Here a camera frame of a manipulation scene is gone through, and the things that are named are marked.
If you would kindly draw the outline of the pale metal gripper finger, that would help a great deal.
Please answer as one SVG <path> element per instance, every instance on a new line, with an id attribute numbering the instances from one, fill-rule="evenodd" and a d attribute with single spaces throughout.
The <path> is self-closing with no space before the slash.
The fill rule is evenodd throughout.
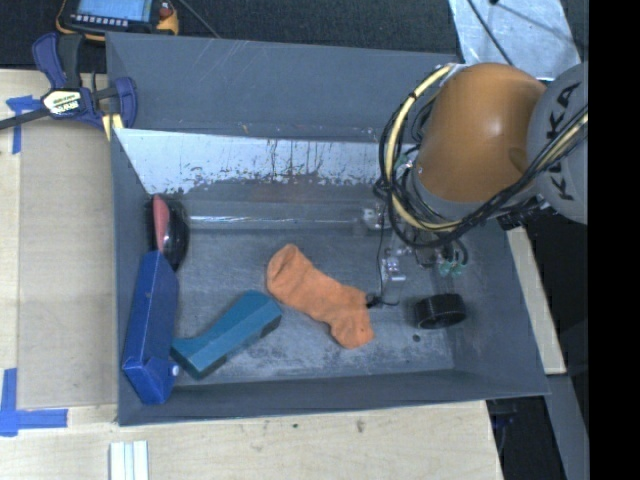
<path id="1" fill-rule="evenodd" d="M 187 224 L 194 230 L 377 230 L 381 212 L 347 202 L 285 203 L 190 201 Z"/>
<path id="2" fill-rule="evenodd" d="M 401 269 L 399 258 L 395 256 L 383 258 L 380 273 L 382 302 L 388 306 L 398 305 L 406 283 L 406 275 Z"/>

